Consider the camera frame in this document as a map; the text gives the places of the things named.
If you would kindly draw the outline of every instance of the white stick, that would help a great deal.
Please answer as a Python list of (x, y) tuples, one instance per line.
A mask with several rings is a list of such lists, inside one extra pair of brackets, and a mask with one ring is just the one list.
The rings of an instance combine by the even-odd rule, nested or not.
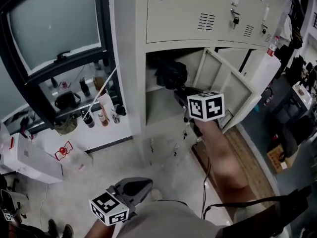
[(83, 119), (86, 118), (86, 115), (91, 111), (91, 107), (93, 106), (93, 104), (96, 102), (97, 98), (99, 97), (99, 95), (101, 94), (102, 90), (106, 87), (108, 81), (111, 79), (112, 75), (114, 74), (114, 72), (117, 70), (118, 67), (114, 68), (113, 72), (109, 75), (109, 77), (107, 78), (107, 80), (105, 81), (104, 85), (102, 86), (102, 88), (100, 89), (99, 93), (95, 96), (93, 102), (90, 104), (89, 109), (87, 111), (87, 113), (84, 115)]

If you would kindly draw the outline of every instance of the box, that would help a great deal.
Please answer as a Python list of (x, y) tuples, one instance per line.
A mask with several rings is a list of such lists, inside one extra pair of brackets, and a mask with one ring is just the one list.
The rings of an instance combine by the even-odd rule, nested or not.
[(3, 149), (3, 164), (29, 178), (44, 183), (64, 181), (61, 164), (20, 133), (12, 135), (12, 145)]
[(224, 116), (223, 94), (207, 92), (187, 97), (189, 117), (210, 121)]
[(270, 150), (267, 153), (268, 158), (270, 159), (272, 165), (274, 166), (274, 169), (277, 173), (281, 173), (286, 169), (289, 169), (293, 166), (295, 159), (298, 155), (299, 149), (301, 145), (298, 146), (297, 151), (289, 158), (286, 158), (285, 161), (280, 162), (279, 161), (279, 156), (283, 152), (283, 147), (281, 144), (278, 146), (274, 147), (272, 150)]

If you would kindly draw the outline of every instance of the wooden floor mat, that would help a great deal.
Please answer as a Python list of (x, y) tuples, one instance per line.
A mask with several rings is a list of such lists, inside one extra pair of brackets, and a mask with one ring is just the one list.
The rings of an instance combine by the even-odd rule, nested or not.
[[(262, 168), (260, 167), (258, 161), (256, 160), (252, 150), (238, 131), (236, 127), (229, 129), (225, 133), (226, 138), (228, 139), (230, 146), (236, 155), (243, 171), (245, 172), (251, 190), (257, 199), (266, 198), (275, 196)], [(206, 147), (203, 142), (193, 145), (192, 150), (204, 169), (205, 173), (208, 170), (208, 156), (206, 153)], [(209, 180), (214, 186), (216, 192), (219, 194), (217, 189), (214, 177), (211, 174), (209, 175)], [(264, 202), (263, 206), (269, 207), (272, 202)]]

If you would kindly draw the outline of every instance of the locker door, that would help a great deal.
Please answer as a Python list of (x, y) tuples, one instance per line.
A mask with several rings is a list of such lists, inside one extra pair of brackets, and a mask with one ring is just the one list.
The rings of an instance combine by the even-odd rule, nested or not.
[(277, 29), (277, 25), (279, 22), (279, 19), (281, 17), (281, 14), (284, 9), (284, 0), (264, 0), (263, 6), (262, 6), (262, 12), (261, 12), (261, 20), (264, 17), (264, 12), (266, 5), (269, 4), (270, 10), (267, 16), (267, 19), (264, 23), (265, 26), (267, 26), (266, 34), (261, 34), (262, 28), (259, 28), (257, 30), (258, 35), (255, 39), (255, 42), (253, 44), (260, 45), (260, 46), (268, 46), (271, 39), (274, 37), (274, 33)]
[(210, 48), (204, 49), (193, 87), (224, 94), (225, 111), (229, 111), (226, 116), (230, 121), (223, 132), (240, 122), (256, 104), (253, 103), (257, 95), (253, 85), (237, 68)]
[(147, 43), (211, 40), (226, 0), (148, 0)]
[[(252, 43), (256, 39), (257, 33), (255, 31), (257, 25), (262, 22), (261, 19), (261, 0), (240, 0), (237, 7), (231, 5), (232, 0), (225, 3), (225, 16), (222, 24), (223, 32), (217, 40), (228, 42)], [(234, 15), (231, 9), (234, 9), (240, 14), (240, 22), (233, 29)]]

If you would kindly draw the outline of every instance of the black cable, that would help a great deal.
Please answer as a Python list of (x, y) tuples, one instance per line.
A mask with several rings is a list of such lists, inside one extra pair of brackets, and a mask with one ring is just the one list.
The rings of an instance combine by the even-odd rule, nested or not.
[(247, 207), (247, 206), (251, 206), (251, 205), (255, 205), (255, 204), (259, 204), (262, 202), (267, 202), (267, 201), (282, 201), (285, 198), (287, 198), (288, 196), (272, 196), (272, 197), (267, 197), (267, 198), (262, 198), (256, 201), (252, 201), (252, 202), (244, 202), (244, 203), (224, 203), (224, 204), (212, 204), (210, 206), (208, 206), (204, 212), (204, 219), (206, 219), (206, 213), (213, 207), (236, 207), (236, 208), (240, 208), (240, 207)]
[(209, 176), (209, 173), (211, 171), (211, 163), (210, 163), (210, 159), (208, 157), (208, 163), (207, 163), (207, 173), (206, 173), (206, 177), (204, 179), (204, 184), (203, 184), (203, 187), (204, 187), (204, 194), (203, 194), (203, 207), (202, 207), (202, 216), (201, 218), (203, 218), (203, 214), (204, 214), (204, 209), (205, 209), (205, 204), (206, 204), (206, 181), (208, 179), (208, 176)]

